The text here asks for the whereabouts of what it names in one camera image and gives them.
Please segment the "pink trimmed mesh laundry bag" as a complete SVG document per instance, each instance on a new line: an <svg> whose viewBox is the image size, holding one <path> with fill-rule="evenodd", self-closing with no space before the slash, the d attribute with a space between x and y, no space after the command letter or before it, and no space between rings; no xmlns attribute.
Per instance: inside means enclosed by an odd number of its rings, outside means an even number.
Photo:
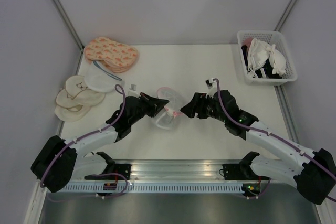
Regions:
<svg viewBox="0 0 336 224"><path fill-rule="evenodd" d="M157 90L157 97L168 100L169 103L153 119L153 123L164 130L176 128L180 122L179 116L182 115L180 109L185 105L184 98L177 91L169 87L159 88Z"/></svg>

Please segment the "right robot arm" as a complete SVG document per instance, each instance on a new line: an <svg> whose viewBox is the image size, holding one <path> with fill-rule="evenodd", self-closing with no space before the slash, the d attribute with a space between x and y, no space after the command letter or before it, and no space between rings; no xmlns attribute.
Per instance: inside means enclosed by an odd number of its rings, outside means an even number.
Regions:
<svg viewBox="0 0 336 224"><path fill-rule="evenodd" d="M189 118L214 118L234 136L258 145L277 157L249 152L239 172L245 179L268 177L294 187L309 202L320 205L335 187L335 162L325 149L314 151L277 136L257 117L242 110L227 90L212 95L195 93L180 111Z"/></svg>

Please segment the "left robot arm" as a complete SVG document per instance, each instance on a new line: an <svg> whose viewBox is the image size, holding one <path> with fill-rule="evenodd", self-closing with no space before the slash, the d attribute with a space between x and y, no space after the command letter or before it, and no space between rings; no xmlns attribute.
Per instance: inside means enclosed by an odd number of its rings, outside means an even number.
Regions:
<svg viewBox="0 0 336 224"><path fill-rule="evenodd" d="M145 116L157 116L169 103L167 99L126 96L112 117L98 129L67 140L54 135L43 146L30 170L43 187L55 193L72 179L97 178L108 180L114 176L114 160L98 149L124 139Z"/></svg>

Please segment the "orange patterned laundry bags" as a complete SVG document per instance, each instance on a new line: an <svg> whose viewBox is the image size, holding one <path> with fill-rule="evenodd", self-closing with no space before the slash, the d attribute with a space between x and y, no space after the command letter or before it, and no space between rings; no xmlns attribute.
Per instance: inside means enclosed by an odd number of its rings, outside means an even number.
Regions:
<svg viewBox="0 0 336 224"><path fill-rule="evenodd" d="M101 63L114 73L128 71L137 61L139 52L133 46L117 42L107 37L97 37L83 50L86 61Z"/></svg>

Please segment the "white blue trimmed mesh bag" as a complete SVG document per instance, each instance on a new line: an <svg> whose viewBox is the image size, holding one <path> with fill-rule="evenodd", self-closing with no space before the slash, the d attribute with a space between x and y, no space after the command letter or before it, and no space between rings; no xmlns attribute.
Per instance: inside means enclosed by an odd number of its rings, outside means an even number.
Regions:
<svg viewBox="0 0 336 224"><path fill-rule="evenodd" d="M120 77L97 61L90 64L84 82L89 89L102 93L112 92L116 84L124 85Z"/></svg>

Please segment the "white bra in basket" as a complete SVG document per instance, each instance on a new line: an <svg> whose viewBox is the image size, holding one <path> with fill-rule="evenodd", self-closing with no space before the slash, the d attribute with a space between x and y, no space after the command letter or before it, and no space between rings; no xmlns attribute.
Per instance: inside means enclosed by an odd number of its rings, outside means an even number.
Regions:
<svg viewBox="0 0 336 224"><path fill-rule="evenodd" d="M280 79L286 73L286 59L275 44L252 38L246 46L246 68L250 77Z"/></svg>

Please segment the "beige round laundry bags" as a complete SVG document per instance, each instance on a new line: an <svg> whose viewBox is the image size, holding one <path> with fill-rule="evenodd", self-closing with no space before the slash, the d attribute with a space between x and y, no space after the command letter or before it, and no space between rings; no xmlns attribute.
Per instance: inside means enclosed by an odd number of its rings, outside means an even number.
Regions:
<svg viewBox="0 0 336 224"><path fill-rule="evenodd" d="M90 89L84 76L75 75L66 80L64 88L56 96L54 113L64 122L75 122L101 103L105 96L103 92Z"/></svg>

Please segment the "white plastic basket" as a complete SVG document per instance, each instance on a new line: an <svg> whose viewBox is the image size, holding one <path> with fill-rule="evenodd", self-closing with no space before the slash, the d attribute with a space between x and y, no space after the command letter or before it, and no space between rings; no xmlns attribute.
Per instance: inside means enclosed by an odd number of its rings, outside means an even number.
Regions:
<svg viewBox="0 0 336 224"><path fill-rule="evenodd" d="M280 32L241 30L237 40L244 79L248 84L279 86L297 80L292 57Z"/></svg>

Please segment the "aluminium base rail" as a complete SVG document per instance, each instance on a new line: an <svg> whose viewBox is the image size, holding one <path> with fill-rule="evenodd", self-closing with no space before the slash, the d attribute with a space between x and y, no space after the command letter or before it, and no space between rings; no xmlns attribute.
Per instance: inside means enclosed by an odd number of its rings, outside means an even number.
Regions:
<svg viewBox="0 0 336 224"><path fill-rule="evenodd" d="M156 179L159 177L169 177L179 179L185 176L195 176L196 178L212 176L217 172L211 164L198 162L173 162L173 161L148 161L145 163L134 163L129 160L114 160L114 164L131 164L130 178L138 175L145 179ZM296 183L299 176L311 177L319 171L320 165L312 157L290 155L289 160L281 161L268 159L254 153L252 156L244 157L238 164L248 165L254 175L271 177L282 182ZM85 180L84 177L72 180Z"/></svg>

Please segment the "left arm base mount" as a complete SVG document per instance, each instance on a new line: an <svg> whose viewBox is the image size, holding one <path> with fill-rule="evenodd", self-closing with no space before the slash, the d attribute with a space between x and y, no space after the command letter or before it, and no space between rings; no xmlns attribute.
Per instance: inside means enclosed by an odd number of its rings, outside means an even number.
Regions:
<svg viewBox="0 0 336 224"><path fill-rule="evenodd" d="M114 164L112 167L108 165L105 170L99 175L87 175L85 180L118 180L123 179L118 174L125 177L127 180L130 179L131 175L131 164Z"/></svg>

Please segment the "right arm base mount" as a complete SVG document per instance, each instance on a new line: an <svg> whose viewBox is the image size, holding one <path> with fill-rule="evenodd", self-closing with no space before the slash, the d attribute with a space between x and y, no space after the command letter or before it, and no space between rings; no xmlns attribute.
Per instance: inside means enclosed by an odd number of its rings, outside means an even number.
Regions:
<svg viewBox="0 0 336 224"><path fill-rule="evenodd" d="M223 175L226 180L251 180L255 179L248 165L227 163L222 165Z"/></svg>

